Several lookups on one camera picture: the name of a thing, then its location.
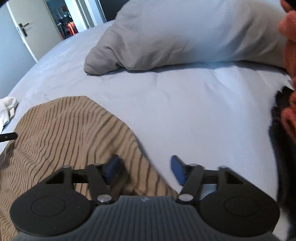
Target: white cloth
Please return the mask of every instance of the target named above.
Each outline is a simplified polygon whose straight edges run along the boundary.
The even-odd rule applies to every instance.
[[[0,99],[0,133],[10,120],[15,116],[15,109],[18,101],[15,97],[5,97]]]

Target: mattress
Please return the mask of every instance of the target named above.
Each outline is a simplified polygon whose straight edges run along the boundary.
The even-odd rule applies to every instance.
[[[289,77],[251,62],[166,66],[147,72],[118,70],[87,76],[84,58],[112,22],[71,37],[47,53],[9,96],[20,102],[3,133],[12,132],[32,106],[64,96],[88,96],[124,121],[142,151],[177,191],[170,158],[207,169],[232,168],[276,199],[276,161],[268,136],[274,94]],[[0,151],[6,143],[0,144]],[[275,234],[285,238],[286,219]]]

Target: black plastic device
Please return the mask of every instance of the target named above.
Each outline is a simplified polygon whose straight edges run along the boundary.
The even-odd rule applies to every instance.
[[[171,168],[183,185],[178,198],[120,196],[107,185],[123,167],[118,156],[85,170],[63,167],[12,204],[10,216],[18,230],[13,240],[277,240],[277,203],[227,167],[204,170],[177,156]],[[73,183],[89,183],[92,201]],[[203,184],[217,190],[200,200]]]
[[[0,134],[0,142],[12,141],[15,139],[17,139],[17,134],[15,132],[7,133],[7,134]]]

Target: orange cloth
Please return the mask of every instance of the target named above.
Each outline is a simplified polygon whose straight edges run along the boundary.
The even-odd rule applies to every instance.
[[[288,74],[293,79],[293,85],[296,87],[296,11],[290,10],[283,0],[281,4],[288,11],[279,24],[279,32],[288,39],[284,49],[284,62]]]
[[[284,62],[288,74],[296,87],[296,11],[284,0],[280,0],[283,9],[287,12],[286,17],[279,24],[279,32],[288,40],[284,49]],[[281,112],[281,122],[296,144],[296,92],[289,98],[289,107]]]
[[[71,36],[74,36],[76,34],[75,33],[75,24],[74,24],[74,22],[68,23],[68,28],[70,29]]]
[[[290,106],[281,112],[281,122],[296,144],[296,92],[294,91],[289,98]]]

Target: striped fabric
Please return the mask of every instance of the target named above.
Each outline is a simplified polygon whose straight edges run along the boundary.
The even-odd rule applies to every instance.
[[[65,97],[35,106],[22,117],[0,156],[0,232],[11,240],[16,230],[9,217],[12,202],[64,165],[83,169],[105,163],[113,154],[126,173],[111,185],[114,197],[124,194],[176,196],[142,155],[128,126],[85,96]],[[75,189],[89,196],[87,184]]]

